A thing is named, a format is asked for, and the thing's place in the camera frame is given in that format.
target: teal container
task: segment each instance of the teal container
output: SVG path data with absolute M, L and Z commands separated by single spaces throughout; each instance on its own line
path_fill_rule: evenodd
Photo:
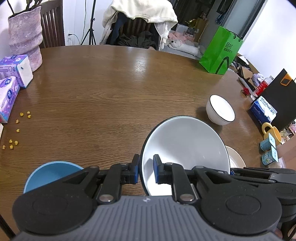
M 262 151 L 268 151 L 271 150 L 272 146 L 276 148 L 276 141 L 274 137 L 270 133 L 268 133 L 268 138 L 260 142 L 260 148 Z
M 81 166 L 67 161 L 52 161 L 45 163 L 35 169 L 35 171 L 29 176 L 24 188 L 24 193 L 52 183 L 82 169 Z
M 271 146 L 271 150 L 264 153 L 262 156 L 261 156 L 261 159 L 262 159 L 262 163 L 267 166 L 269 165 L 270 163 L 273 163 L 273 162 L 278 162 L 278 156 L 277 156 L 277 151 L 276 149 Z

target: blue box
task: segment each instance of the blue box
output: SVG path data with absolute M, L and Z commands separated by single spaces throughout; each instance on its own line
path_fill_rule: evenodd
M 261 156 L 261 159 L 262 159 L 262 163 L 267 166 L 269 165 L 270 163 L 273 163 L 273 162 L 278 162 L 279 159 L 278 159 L 278 156 L 277 156 L 277 151 L 276 149 L 271 146 L 271 150 L 264 153 L 262 156 Z
M 274 137 L 270 133 L 268 133 L 268 138 L 260 142 L 260 148 L 262 151 L 268 151 L 271 150 L 272 146 L 276 148 L 276 141 Z
M 277 113 L 277 111 L 262 96 L 252 104 L 250 110 L 261 125 L 265 122 L 271 123 Z

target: mug handle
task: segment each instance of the mug handle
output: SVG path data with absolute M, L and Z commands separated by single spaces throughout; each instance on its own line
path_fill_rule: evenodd
M 265 131 L 265 128 L 266 128 L 266 127 L 269 127 L 270 129 L 273 128 L 273 126 L 272 126 L 270 123 L 268 123 L 268 122 L 263 123 L 263 125 L 262 125 L 262 127 L 261 127 L 262 132 L 263 132 L 263 135 L 266 134 L 266 131 Z

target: power cord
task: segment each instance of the power cord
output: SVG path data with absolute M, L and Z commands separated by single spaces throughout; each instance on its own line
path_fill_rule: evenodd
M 76 36 L 76 38 L 77 38 L 77 40 L 79 42 L 79 45 L 80 45 L 80 41 L 79 41 L 79 38 L 77 37 L 77 35 L 76 34 L 68 34 L 68 36 L 71 36 L 71 35 L 75 35 Z
M 81 42 L 82 42 L 82 40 L 83 40 L 83 37 L 84 37 L 85 20 L 86 20 L 86 0 L 85 0 L 85 16 L 84 16 L 84 27 L 83 27 L 83 34 L 82 34 Z

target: white stuffed animal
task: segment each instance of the white stuffed animal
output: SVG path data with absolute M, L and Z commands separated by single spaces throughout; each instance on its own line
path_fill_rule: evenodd
M 188 44 L 184 44 L 182 43 L 181 40 L 172 40 L 168 46 L 171 48 L 171 49 L 175 49 L 175 50 L 179 50 L 179 51 L 182 51 L 182 52 L 185 52 L 185 53 L 189 53 L 189 54 L 192 54 L 194 56 L 197 56 L 197 57 L 201 57 L 201 54 L 200 54 L 200 50 L 199 50 L 199 46 L 198 47 L 195 47 L 195 46 L 190 46 Z

